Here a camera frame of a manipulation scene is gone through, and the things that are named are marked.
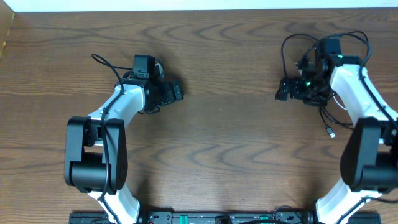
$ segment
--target black cable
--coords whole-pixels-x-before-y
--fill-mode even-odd
[[[295,37],[295,36],[308,37],[308,38],[311,38],[311,39],[316,40],[318,42],[318,39],[316,37],[308,35],[308,34],[292,34],[292,35],[290,35],[290,36],[285,38],[284,42],[282,43],[282,47],[280,48],[280,52],[282,54],[282,63],[283,63],[283,67],[284,67],[285,77],[287,77],[287,72],[286,72],[286,64],[285,64],[284,45],[285,45],[287,40],[289,40],[291,37]]]
[[[157,111],[152,111],[152,112],[149,112],[149,113],[143,113],[143,112],[138,111],[137,113],[144,114],[144,115],[151,115],[151,114],[159,113],[160,112],[160,106],[157,103],[156,103],[156,108],[157,108]]]
[[[374,197],[368,197],[368,199],[382,203],[391,203],[391,204],[398,203],[398,200],[388,200],[388,199],[374,198]]]
[[[97,56],[97,57],[98,57],[99,55],[97,55],[97,54],[91,54],[91,57],[92,57],[94,60],[96,60],[98,63],[110,67],[110,66],[109,66],[109,65],[110,65],[109,62],[107,62],[107,63],[106,63],[106,62],[102,62],[102,61],[98,60],[97,58],[95,58],[93,55],[95,55],[95,56]],[[117,68],[117,69],[132,70],[132,68],[120,67],[120,66],[114,66],[114,65],[112,65],[112,67],[113,67],[113,68]]]
[[[353,211],[355,211],[362,203],[366,203],[367,200],[375,200],[378,202],[383,203],[398,203],[398,200],[386,200],[381,198],[374,198],[374,197],[363,197],[358,203],[356,203],[352,208],[350,208],[344,215],[342,215],[336,222],[336,224],[340,224],[343,219],[345,219],[348,215],[350,215]]]
[[[364,37],[365,37],[365,39],[366,39],[366,42],[369,42],[369,39],[368,39],[367,35],[366,35],[364,32],[358,31],[358,30],[352,31],[352,32],[347,32],[347,33],[332,34],[332,35],[323,37],[323,38],[321,38],[320,40],[316,41],[316,42],[304,53],[303,57],[300,59],[300,61],[298,61],[298,64],[301,65],[301,63],[302,63],[302,62],[304,61],[304,59],[307,57],[308,53],[310,53],[310,51],[311,51],[312,49],[314,49],[315,47],[318,47],[319,41],[321,41],[322,39],[332,38],[332,37],[341,38],[341,37],[344,37],[344,36],[348,35],[348,36],[351,36],[351,37],[354,37],[354,38],[357,38],[357,39],[361,40],[362,38],[358,37],[357,35],[354,35],[355,33],[360,33],[360,34],[364,35]],[[368,48],[368,49],[366,50],[366,55],[369,54],[369,51],[370,51],[370,49]]]
[[[322,121],[323,121],[323,124],[325,125],[325,127],[326,127],[326,128],[329,128],[328,123],[326,123],[325,119],[323,118],[323,115],[322,115],[322,108],[321,108],[321,107],[319,107],[319,115],[321,116]]]
[[[333,124],[339,124],[339,125],[341,125],[342,127],[347,128],[347,129],[350,129],[350,130],[353,130],[353,129],[354,129],[354,128],[352,128],[352,127],[349,127],[349,125],[353,125],[352,123],[341,123],[341,122],[338,121],[336,118],[334,118],[334,117],[326,110],[325,107],[320,107],[320,111],[321,111],[321,112],[326,116],[326,118],[327,118],[330,122],[332,122]]]
[[[121,221],[119,220],[118,216],[113,212],[112,208],[108,205],[105,198],[101,202],[104,204],[107,211],[113,216],[113,220],[116,222],[116,224],[121,224]]]
[[[91,222],[90,222],[90,224],[93,224],[93,223],[97,223],[97,222],[100,222],[100,221],[108,221],[108,219],[107,218],[95,218],[95,219],[93,219]]]
[[[102,112],[102,116],[101,116],[101,132],[102,132],[102,140],[103,140],[104,153],[105,153],[105,185],[104,185],[104,189],[102,191],[101,196],[99,196],[99,198],[97,198],[97,200],[103,201],[105,194],[108,190],[109,174],[111,173],[111,165],[109,164],[108,142],[106,140],[105,116],[108,114],[108,111],[109,111],[110,107],[113,105],[113,103],[116,102],[116,100],[118,100],[118,98],[121,95],[123,95],[124,86],[123,86],[123,83],[122,83],[122,80],[120,78],[118,71],[116,71],[116,69],[113,65],[111,65],[105,58],[103,58],[102,56],[100,56],[98,54],[91,54],[91,57],[94,60],[96,60],[97,62],[99,62],[99,60],[97,59],[97,57],[98,57],[99,59],[101,59],[103,61],[103,63],[101,63],[101,64],[106,64],[106,66],[110,67],[112,69],[112,71],[115,73],[115,75],[117,76],[117,78],[119,80],[120,87],[121,87],[119,94],[116,95],[116,97],[113,98],[113,100],[111,100],[111,102],[105,106],[105,108],[103,109],[103,112]]]
[[[377,98],[374,96],[374,94],[369,89],[368,85],[366,84],[366,82],[365,82],[366,77],[364,77],[362,75],[362,69],[366,65],[366,62],[368,62],[369,58],[372,55],[372,48],[371,48],[369,42],[366,42],[366,45],[368,46],[369,52],[368,52],[367,56],[365,57],[365,59],[363,60],[362,64],[359,66],[359,79],[361,80],[361,83],[362,83],[363,87],[365,88],[365,90],[367,91],[367,93],[369,94],[369,96],[372,98],[373,102],[376,104],[376,106],[379,108],[379,110],[388,118],[390,123],[396,129],[396,131],[398,131],[398,125],[397,125],[396,121],[394,121],[394,119],[390,116],[390,114],[385,109],[385,107],[387,105],[386,106],[381,105],[379,100],[377,100]]]
[[[294,214],[297,216],[297,218],[298,218],[299,220],[302,219],[302,217],[301,217],[300,215],[298,215],[297,212],[296,212],[292,207],[290,207],[290,206],[288,206],[288,205],[282,205],[282,206],[280,206],[279,208],[277,208],[277,209],[274,211],[274,213],[272,214],[272,217],[274,217],[274,219],[276,219],[276,217],[275,217],[276,212],[277,212],[279,209],[281,209],[281,208],[289,208],[289,209],[291,209],[291,210],[294,212]]]
[[[125,74],[123,75],[123,78],[127,78],[129,75],[131,75],[131,71],[125,72]]]
[[[253,220],[253,221],[248,221],[240,224],[261,224],[261,223],[275,223],[275,224],[291,224],[285,221],[280,221],[280,220]]]

